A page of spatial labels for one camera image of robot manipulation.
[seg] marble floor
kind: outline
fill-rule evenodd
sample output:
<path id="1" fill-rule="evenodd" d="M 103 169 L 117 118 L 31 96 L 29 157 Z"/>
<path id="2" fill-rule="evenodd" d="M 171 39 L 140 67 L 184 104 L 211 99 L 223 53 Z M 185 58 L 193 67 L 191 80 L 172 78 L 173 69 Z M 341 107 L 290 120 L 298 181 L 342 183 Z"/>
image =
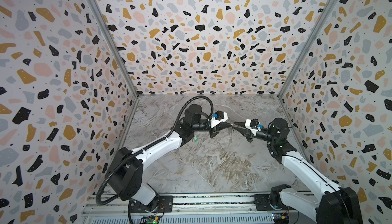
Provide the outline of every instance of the marble floor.
<path id="1" fill-rule="evenodd" d="M 169 131 L 183 104 L 191 96 L 140 96 L 125 147 L 145 145 Z M 284 117 L 276 96 L 210 96 L 214 111 L 228 113 L 228 122 L 258 119 L 267 125 Z M 195 101 L 209 113 L 206 100 Z M 152 163 L 143 182 L 159 193 L 264 192 L 283 183 L 308 190 L 296 176 L 273 159 L 266 142 L 248 143 L 237 131 L 222 130 L 215 138 L 195 132 L 198 141 L 188 142 Z M 298 148 L 292 132 L 288 141 Z"/>

